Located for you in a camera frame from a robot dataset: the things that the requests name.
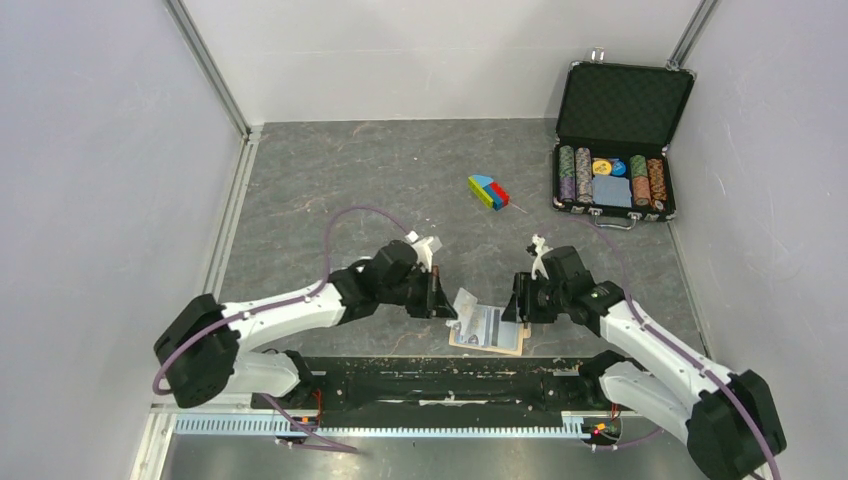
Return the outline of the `beige card holder wallet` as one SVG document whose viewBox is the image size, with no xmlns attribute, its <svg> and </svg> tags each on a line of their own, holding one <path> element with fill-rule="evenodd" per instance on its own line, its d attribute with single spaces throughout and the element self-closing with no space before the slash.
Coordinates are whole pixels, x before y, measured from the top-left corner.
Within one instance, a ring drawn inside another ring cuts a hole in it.
<svg viewBox="0 0 848 480">
<path fill-rule="evenodd" d="M 448 343 L 458 348 L 521 356 L 524 342 L 531 338 L 529 325 L 506 322 L 504 308 L 476 305 L 465 320 L 448 320 Z"/>
</svg>

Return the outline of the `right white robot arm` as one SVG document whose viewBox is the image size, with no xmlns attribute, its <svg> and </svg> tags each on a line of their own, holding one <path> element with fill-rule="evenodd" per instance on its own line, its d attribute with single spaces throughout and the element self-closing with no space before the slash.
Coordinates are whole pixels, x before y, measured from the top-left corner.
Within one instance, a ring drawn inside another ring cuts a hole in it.
<svg viewBox="0 0 848 480">
<path fill-rule="evenodd" d="M 591 408 L 629 408 L 674 436 L 709 479 L 778 474 L 787 440 L 766 380 L 696 352 L 611 281 L 597 282 L 572 246 L 534 236 L 529 271 L 514 277 L 503 318 L 549 324 L 568 317 L 614 345 L 579 369 L 577 392 Z"/>
</svg>

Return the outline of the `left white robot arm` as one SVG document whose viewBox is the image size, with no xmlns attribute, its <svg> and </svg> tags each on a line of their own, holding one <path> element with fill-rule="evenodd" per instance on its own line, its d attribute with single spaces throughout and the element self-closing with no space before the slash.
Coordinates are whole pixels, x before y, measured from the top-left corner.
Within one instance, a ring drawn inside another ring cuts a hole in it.
<svg viewBox="0 0 848 480">
<path fill-rule="evenodd" d="M 262 354 L 259 347 L 370 317 L 383 305 L 402 307 L 411 318 L 457 319 L 434 263 L 441 246 L 436 236 L 410 233 L 300 290 L 234 303 L 211 294 L 193 298 L 154 344 L 160 363 L 155 394 L 172 397 L 183 409 L 221 393 L 267 394 L 290 407 L 306 405 L 314 381 L 302 357 Z"/>
</svg>

